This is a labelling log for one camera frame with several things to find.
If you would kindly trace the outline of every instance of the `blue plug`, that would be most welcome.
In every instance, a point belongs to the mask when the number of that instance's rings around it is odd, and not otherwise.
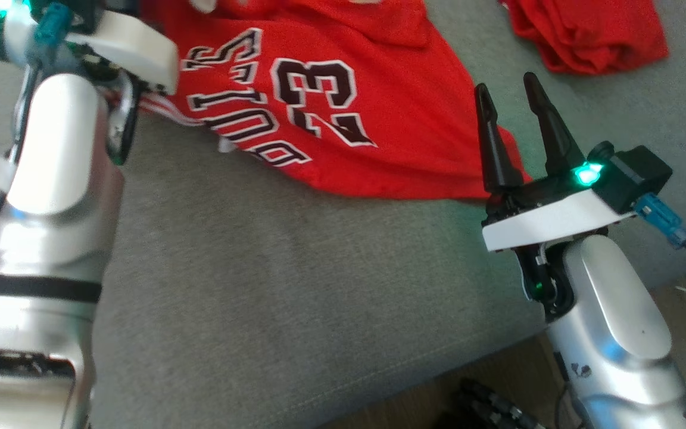
[[[642,195],[634,204],[634,211],[658,228],[675,249],[686,245],[686,229],[681,224],[681,217],[661,201],[658,195],[652,192]]]

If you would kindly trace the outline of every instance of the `gray couch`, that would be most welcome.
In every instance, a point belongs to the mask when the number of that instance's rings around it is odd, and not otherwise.
[[[686,220],[686,1],[658,1],[670,60],[597,78],[547,73],[493,0],[428,3],[534,176],[528,70],[583,149],[610,139],[667,160],[663,196]],[[0,64],[0,152],[19,78]],[[100,429],[314,427],[544,328],[512,254],[485,252],[482,207],[322,195],[157,117],[124,171],[95,329]],[[648,286],[686,273],[637,220],[613,236]]]

